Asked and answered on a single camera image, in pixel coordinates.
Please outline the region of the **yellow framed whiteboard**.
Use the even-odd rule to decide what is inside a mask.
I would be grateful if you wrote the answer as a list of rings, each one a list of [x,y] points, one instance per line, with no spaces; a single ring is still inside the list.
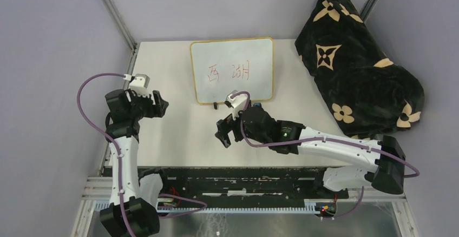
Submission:
[[[272,38],[196,41],[189,49],[199,104],[222,103],[234,90],[249,92],[253,100],[273,97]]]

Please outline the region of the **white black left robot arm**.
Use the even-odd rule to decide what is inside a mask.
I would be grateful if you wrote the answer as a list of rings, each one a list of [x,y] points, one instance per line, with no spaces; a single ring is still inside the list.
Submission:
[[[109,108],[104,135],[114,160],[109,206],[100,211],[100,221],[110,236],[151,236],[160,230],[159,215],[152,204],[169,193],[170,182],[159,175],[139,177],[137,151],[140,120],[162,118],[169,103],[159,91],[141,96],[132,89],[117,89],[105,95]]]

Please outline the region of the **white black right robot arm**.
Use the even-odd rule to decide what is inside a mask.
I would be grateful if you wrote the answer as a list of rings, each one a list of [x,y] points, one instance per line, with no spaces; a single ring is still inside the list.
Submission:
[[[313,192],[326,198],[349,188],[372,187],[380,192],[404,192],[405,155],[398,141],[387,135],[373,140],[330,135],[292,121],[275,120],[260,106],[229,114],[217,123],[215,137],[228,148],[231,140],[253,141],[253,147],[267,147],[279,154],[318,155],[346,162],[327,168],[313,182]]]

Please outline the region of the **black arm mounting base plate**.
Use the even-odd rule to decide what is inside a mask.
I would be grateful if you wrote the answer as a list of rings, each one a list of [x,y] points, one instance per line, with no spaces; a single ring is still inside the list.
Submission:
[[[177,208],[194,208],[192,200],[208,208],[300,208],[306,199],[348,199],[347,190],[333,192],[317,178],[323,168],[287,167],[153,167],[139,168],[144,177],[158,173],[162,194],[183,198]]]

